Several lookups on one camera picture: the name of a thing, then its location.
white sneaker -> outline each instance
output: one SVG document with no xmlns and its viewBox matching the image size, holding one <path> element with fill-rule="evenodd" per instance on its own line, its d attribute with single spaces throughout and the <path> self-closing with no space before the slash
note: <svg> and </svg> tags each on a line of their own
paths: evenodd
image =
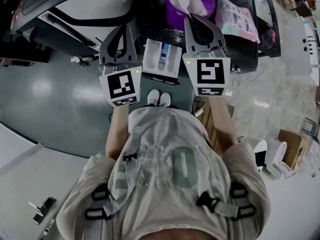
<svg viewBox="0 0 320 240">
<path fill-rule="evenodd" d="M 147 98 L 148 105 L 154 104 L 155 106 L 157 106 L 159 97 L 160 97 L 160 92 L 158 90 L 153 89 L 152 91 L 150 91 Z"/>
<path fill-rule="evenodd" d="M 160 97 L 160 107 L 168 107 L 171 104 L 171 97 L 169 93 L 162 93 Z"/>
</svg>

black counter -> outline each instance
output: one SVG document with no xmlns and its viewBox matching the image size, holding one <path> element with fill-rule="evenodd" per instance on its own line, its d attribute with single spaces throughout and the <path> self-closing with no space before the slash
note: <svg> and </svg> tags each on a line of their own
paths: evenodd
<svg viewBox="0 0 320 240">
<path fill-rule="evenodd" d="M 229 0 L 238 7 L 248 8 L 255 26 L 258 26 L 254 0 Z M 215 23 L 216 10 L 209 18 Z M 139 35 L 142 38 L 164 42 L 185 48 L 185 33 L 173 29 L 167 23 L 165 0 L 142 0 L 138 10 L 141 24 Z M 242 37 L 224 35 L 228 47 L 227 57 L 231 58 L 231 66 L 240 68 L 242 73 L 252 72 L 258 65 L 258 44 Z"/>
</svg>

marble floor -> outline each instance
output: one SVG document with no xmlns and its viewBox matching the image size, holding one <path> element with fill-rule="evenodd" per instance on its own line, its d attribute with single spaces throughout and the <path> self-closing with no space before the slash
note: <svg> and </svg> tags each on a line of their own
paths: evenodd
<svg viewBox="0 0 320 240">
<path fill-rule="evenodd" d="M 259 58 L 256 72 L 232 74 L 229 86 L 232 91 L 226 93 L 228 102 L 235 106 L 233 118 L 240 136 L 275 139 L 280 129 L 299 133 L 305 117 L 319 120 L 315 103 L 317 88 L 291 78 L 293 54 L 290 52 L 288 21 L 298 15 L 290 11 L 291 7 L 284 0 L 273 0 L 273 3 L 279 25 L 281 57 Z"/>
</svg>

box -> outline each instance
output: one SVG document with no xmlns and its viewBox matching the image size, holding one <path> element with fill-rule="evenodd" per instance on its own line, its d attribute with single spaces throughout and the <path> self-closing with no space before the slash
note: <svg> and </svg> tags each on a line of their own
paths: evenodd
<svg viewBox="0 0 320 240">
<path fill-rule="evenodd" d="M 181 54 L 181 47 L 147 39 L 143 55 L 143 77 L 170 85 L 177 84 Z"/>
<path fill-rule="evenodd" d="M 291 169 L 295 166 L 297 159 L 303 159 L 306 155 L 309 140 L 293 131 L 281 129 L 278 135 L 281 142 L 286 142 L 287 147 L 282 159 Z"/>
</svg>

